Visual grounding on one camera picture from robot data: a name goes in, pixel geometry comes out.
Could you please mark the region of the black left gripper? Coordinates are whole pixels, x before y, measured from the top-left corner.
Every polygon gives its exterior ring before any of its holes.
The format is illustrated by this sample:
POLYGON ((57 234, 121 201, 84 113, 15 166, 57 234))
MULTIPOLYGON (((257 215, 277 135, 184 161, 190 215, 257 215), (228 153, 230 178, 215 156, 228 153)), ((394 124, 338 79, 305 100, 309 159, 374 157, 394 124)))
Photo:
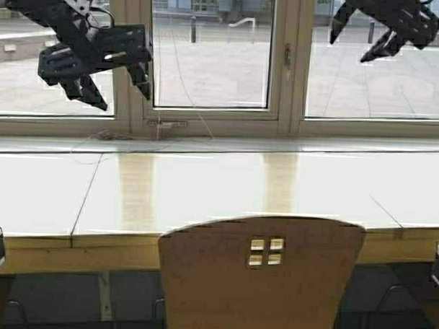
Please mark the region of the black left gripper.
POLYGON ((133 86, 150 100, 148 63, 153 56, 146 27, 98 25, 93 15, 97 10, 92 0, 48 0, 41 14, 60 43, 40 54, 38 74, 50 85, 66 80, 65 92, 70 100, 107 110, 90 75, 125 67, 133 86))

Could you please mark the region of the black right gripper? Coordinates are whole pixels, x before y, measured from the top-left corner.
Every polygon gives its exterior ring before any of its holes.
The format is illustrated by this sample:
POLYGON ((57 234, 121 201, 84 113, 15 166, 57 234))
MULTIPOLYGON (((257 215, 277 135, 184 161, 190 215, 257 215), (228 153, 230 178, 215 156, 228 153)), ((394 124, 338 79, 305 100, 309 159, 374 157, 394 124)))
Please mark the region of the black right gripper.
POLYGON ((372 17, 388 28, 363 55, 361 63, 395 56, 404 41, 423 49, 439 33, 439 16, 421 0, 343 0, 331 22, 330 44, 335 43, 355 12, 372 17))

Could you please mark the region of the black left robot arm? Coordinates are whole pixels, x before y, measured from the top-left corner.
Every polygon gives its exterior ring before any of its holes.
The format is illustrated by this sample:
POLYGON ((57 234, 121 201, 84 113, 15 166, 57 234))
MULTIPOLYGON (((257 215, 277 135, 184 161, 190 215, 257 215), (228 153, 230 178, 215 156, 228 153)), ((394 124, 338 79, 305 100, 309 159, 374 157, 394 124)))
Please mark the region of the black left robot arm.
POLYGON ((146 28, 138 25, 99 25, 102 8, 93 0, 4 0, 6 8, 52 29, 58 43, 40 52, 37 72, 49 86, 60 85, 69 100, 107 109, 92 75, 124 67, 145 98, 151 89, 148 65, 153 59, 146 28))

